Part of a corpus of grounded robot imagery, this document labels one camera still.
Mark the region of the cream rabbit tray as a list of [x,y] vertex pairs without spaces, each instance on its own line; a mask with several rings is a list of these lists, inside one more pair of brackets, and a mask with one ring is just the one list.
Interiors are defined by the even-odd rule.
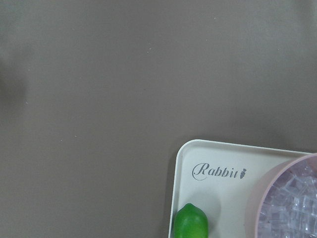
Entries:
[[248,200],[255,188],[265,191],[264,175],[276,175],[285,165],[310,156],[307,152],[195,139],[176,156],[168,236],[172,238],[175,214],[192,203],[206,214],[211,238],[251,238],[245,225]]

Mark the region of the green lime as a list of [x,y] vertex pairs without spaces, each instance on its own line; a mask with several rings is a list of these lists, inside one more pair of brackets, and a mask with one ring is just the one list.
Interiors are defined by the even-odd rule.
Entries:
[[192,203],[185,204],[173,221],[175,238],[207,238],[209,223],[206,214]]

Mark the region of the pile of ice cubes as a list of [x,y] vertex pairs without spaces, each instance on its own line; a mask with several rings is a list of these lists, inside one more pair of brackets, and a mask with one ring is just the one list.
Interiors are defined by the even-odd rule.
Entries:
[[317,236],[317,163],[302,160],[273,183],[259,213],[259,238]]

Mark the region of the pink bowl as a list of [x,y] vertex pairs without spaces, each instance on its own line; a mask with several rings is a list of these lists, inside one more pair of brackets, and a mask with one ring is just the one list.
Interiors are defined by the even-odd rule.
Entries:
[[278,164],[277,166],[266,172],[259,181],[253,186],[251,193],[248,197],[246,209],[244,228],[247,238],[258,237],[258,224],[260,211],[266,195],[268,194],[273,183],[284,173],[287,169],[293,165],[305,161],[311,163],[313,166],[317,166],[317,154],[308,154],[303,157],[289,160]]

